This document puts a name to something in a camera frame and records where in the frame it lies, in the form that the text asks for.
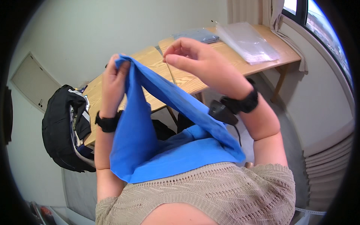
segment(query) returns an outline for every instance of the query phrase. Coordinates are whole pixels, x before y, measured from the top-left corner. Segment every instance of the perforated knit pattern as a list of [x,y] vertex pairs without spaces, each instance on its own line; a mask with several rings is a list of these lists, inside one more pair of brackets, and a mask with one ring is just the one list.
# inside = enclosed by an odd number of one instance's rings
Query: perforated knit pattern
[[185,202],[218,224],[289,224],[295,182],[288,167],[251,169],[222,162],[172,177],[127,184],[119,197],[96,206],[96,224],[140,224],[163,203]]

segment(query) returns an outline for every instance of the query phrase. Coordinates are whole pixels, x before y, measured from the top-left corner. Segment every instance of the window glass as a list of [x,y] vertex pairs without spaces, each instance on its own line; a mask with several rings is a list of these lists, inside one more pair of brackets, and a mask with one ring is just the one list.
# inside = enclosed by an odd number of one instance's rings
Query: window glass
[[316,5],[314,0],[309,0],[308,2],[306,27],[310,29],[320,40],[322,40],[323,43],[328,47],[328,49],[333,53],[333,55],[343,68],[345,75],[350,82],[350,85],[352,86],[350,69],[345,57],[344,50],[334,29],[330,25],[326,16]]
[[297,0],[285,0],[284,9],[296,15],[296,2]]

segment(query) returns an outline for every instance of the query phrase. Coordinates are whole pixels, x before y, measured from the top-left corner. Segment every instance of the floor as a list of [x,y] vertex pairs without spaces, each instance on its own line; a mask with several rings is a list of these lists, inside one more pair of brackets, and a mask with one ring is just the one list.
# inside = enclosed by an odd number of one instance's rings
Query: floor
[[[296,183],[296,207],[305,208],[308,201],[309,186],[305,172],[305,162],[294,126],[287,117],[286,111],[280,105],[270,102],[270,97],[273,92],[266,85],[262,77],[259,74],[254,74],[249,77],[256,82],[259,92],[264,96],[279,118],[288,165],[294,174]],[[211,100],[219,100],[221,97],[219,93],[210,89],[203,93],[206,105],[209,105]],[[152,118],[162,121],[170,129],[176,131],[176,125],[166,109],[153,113]],[[254,161],[252,148],[253,140],[241,120],[236,127],[240,132],[242,148],[246,155],[246,160],[242,164],[239,164],[239,166],[243,166],[245,162]],[[233,127],[228,127],[228,130],[236,139],[238,139],[238,135]],[[96,174],[90,172],[77,173],[64,170],[64,183],[69,208],[84,217],[95,220]]]

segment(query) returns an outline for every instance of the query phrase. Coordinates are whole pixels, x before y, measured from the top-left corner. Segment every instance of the white door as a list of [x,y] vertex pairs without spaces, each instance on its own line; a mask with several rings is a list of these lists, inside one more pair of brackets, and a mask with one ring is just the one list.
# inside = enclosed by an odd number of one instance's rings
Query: white door
[[60,88],[31,53],[18,67],[11,81],[31,104],[43,112],[46,111],[48,100]]

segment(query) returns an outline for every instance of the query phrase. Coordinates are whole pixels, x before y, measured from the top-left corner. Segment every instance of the wooden tabletop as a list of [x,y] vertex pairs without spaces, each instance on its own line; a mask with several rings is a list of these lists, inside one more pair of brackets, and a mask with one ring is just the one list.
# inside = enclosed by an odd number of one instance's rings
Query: wooden tabletop
[[[244,76],[301,60],[300,56],[288,44],[286,44],[283,40],[271,32],[270,28],[264,25],[253,25],[253,27],[273,48],[275,48],[275,50],[278,51],[280,59],[271,62],[250,65],[224,42],[219,41],[210,45],[215,50],[220,52],[225,58],[227,58],[231,64]],[[210,27],[208,30],[216,33],[215,27]],[[159,41],[159,47],[161,51],[165,52],[167,47],[170,46],[172,42],[174,42],[173,37]],[[207,88],[207,85],[194,75],[180,69],[176,69],[171,65],[169,65],[169,69],[174,78],[175,84],[187,93],[195,94]]]
[[[131,57],[139,61],[141,64],[147,66],[157,74],[161,75],[168,81],[173,82],[171,73],[166,63],[162,62],[162,56],[156,48],[149,46],[144,50],[131,55]],[[145,99],[148,103],[150,103],[152,111],[156,111],[158,109],[165,107],[165,104],[163,102],[161,102],[160,100],[156,99],[154,96],[149,94],[147,90],[145,90],[144,88],[143,90],[144,90]],[[102,100],[101,93],[102,93],[102,75],[98,76],[93,81],[91,81],[83,93],[84,96],[87,95],[90,102],[89,115],[90,115],[90,126],[91,126],[91,134],[84,139],[85,146],[95,142],[95,136],[96,136],[95,118],[96,118],[96,114],[98,113],[101,107],[101,100]],[[119,106],[119,110],[123,110],[125,106],[126,106],[126,96],[124,96],[124,99],[122,100]]]

